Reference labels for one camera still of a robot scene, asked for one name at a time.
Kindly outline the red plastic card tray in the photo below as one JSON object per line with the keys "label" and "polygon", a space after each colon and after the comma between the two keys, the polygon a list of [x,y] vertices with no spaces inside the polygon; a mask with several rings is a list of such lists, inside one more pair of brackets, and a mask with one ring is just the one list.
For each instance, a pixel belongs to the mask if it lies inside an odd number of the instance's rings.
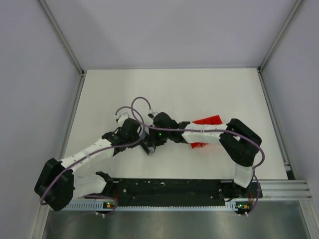
{"label": "red plastic card tray", "polygon": [[[198,120],[193,121],[193,123],[201,124],[201,125],[203,125],[203,124],[209,124],[209,125],[223,124],[222,119],[220,118],[219,115],[211,116],[211,117],[204,118],[204,119],[198,119]],[[194,148],[198,148],[198,147],[204,147],[205,145],[206,145],[206,143],[196,142],[196,143],[191,144],[191,148],[194,149]]]}

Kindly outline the black leather card holder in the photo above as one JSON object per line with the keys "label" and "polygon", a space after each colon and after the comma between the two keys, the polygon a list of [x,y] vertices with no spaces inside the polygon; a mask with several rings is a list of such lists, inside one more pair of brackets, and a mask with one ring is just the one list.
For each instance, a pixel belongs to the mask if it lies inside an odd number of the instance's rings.
{"label": "black leather card holder", "polygon": [[159,144],[159,141],[160,141],[160,138],[157,134],[147,133],[146,131],[144,131],[142,134],[142,140],[141,140],[140,146],[142,147],[144,152],[148,156],[150,156],[155,152],[156,147]]}

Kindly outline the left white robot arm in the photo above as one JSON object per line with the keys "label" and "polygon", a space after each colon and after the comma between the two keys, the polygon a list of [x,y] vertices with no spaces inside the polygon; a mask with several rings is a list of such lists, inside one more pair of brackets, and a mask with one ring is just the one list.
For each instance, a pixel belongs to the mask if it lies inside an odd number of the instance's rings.
{"label": "left white robot arm", "polygon": [[34,187],[40,204],[60,211],[77,198],[91,194],[109,197],[113,191],[112,178],[98,169],[98,164],[137,146],[141,140],[140,130],[141,125],[128,118],[115,131],[105,133],[80,152],[60,160],[48,160]]}

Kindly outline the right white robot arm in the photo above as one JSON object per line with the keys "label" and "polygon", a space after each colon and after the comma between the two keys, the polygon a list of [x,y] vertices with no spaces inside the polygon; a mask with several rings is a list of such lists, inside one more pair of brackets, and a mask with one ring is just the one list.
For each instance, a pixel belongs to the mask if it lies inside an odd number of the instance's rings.
{"label": "right white robot arm", "polygon": [[244,197],[251,191],[253,164],[262,139],[239,119],[231,119],[227,124],[177,123],[162,112],[153,117],[153,124],[148,129],[141,141],[148,155],[168,140],[175,143],[221,145],[235,163],[232,185],[234,194]]}

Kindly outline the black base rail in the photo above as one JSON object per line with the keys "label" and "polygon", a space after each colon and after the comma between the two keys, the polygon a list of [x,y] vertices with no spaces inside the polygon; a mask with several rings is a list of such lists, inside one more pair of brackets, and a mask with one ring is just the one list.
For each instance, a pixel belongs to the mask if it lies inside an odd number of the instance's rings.
{"label": "black base rail", "polygon": [[242,188],[232,180],[114,178],[97,196],[118,206],[221,206],[227,200],[263,197],[257,182]]}

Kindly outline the left aluminium frame post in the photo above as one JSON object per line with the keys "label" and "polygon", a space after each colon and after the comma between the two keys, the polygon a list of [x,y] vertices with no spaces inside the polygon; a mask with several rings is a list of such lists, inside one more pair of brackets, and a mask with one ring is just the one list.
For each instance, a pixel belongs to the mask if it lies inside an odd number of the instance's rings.
{"label": "left aluminium frame post", "polygon": [[48,20],[50,26],[52,27],[52,30],[58,39],[60,45],[62,46],[65,54],[67,55],[68,59],[70,60],[71,64],[77,71],[77,73],[80,76],[83,76],[85,74],[85,71],[81,67],[79,61],[77,60],[74,51],[72,50],[69,42],[67,41],[62,29],[60,28],[58,22],[56,21],[51,9],[49,8],[47,2],[45,0],[37,0],[37,3],[40,7],[40,9],[43,11],[46,19]]}

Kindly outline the aluminium frame post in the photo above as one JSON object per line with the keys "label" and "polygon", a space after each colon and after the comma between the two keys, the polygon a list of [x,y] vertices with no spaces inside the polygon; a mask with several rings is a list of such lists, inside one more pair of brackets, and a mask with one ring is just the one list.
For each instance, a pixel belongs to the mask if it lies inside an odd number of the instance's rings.
{"label": "aluminium frame post", "polygon": [[58,22],[56,21],[51,9],[49,8],[47,2],[45,0],[37,0],[37,3],[40,7],[40,9],[43,11],[46,19],[48,20],[50,26],[52,27],[52,30],[58,39],[60,45],[62,46],[65,54],[67,55],[68,59],[70,60],[71,64],[77,71],[77,73],[80,76],[83,76],[85,74],[85,71],[81,67],[79,61],[77,60],[74,51],[72,50],[69,42],[67,41],[62,29],[60,28]]}
{"label": "aluminium frame post", "polygon": [[265,55],[264,59],[262,60],[262,62],[260,64],[260,66],[258,67],[258,72],[259,73],[262,73],[265,70],[266,66],[269,64],[270,60],[274,56],[276,50],[280,46],[281,42],[283,41],[284,37],[286,36],[288,30],[292,26],[294,20],[298,16],[298,14],[301,11],[301,9],[302,9],[303,5],[305,4],[305,2],[306,2],[305,0],[296,0],[294,2],[294,5],[293,5],[291,11],[289,12],[289,14],[288,14],[287,18],[285,19],[282,27],[280,28],[280,31],[276,35],[276,38],[274,39],[271,47],[267,51],[267,54]]}

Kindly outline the right aluminium frame post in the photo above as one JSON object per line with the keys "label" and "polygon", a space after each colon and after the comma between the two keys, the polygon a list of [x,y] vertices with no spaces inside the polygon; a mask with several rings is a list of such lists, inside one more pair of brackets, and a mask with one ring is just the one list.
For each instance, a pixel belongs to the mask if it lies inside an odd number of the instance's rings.
{"label": "right aluminium frame post", "polygon": [[288,30],[292,26],[294,20],[298,16],[298,14],[301,11],[301,9],[302,9],[303,5],[305,4],[305,2],[306,2],[305,0],[296,0],[294,2],[294,5],[293,5],[291,11],[289,12],[289,14],[288,14],[287,18],[285,19],[282,27],[280,28],[280,31],[276,35],[276,38],[274,39],[271,47],[267,51],[267,54],[265,55],[264,59],[262,60],[262,62],[260,64],[260,66],[258,67],[258,72],[259,73],[262,73],[265,70],[266,66],[269,64],[270,60],[274,56],[276,50],[280,46],[281,42],[283,41],[284,37],[286,36]]}

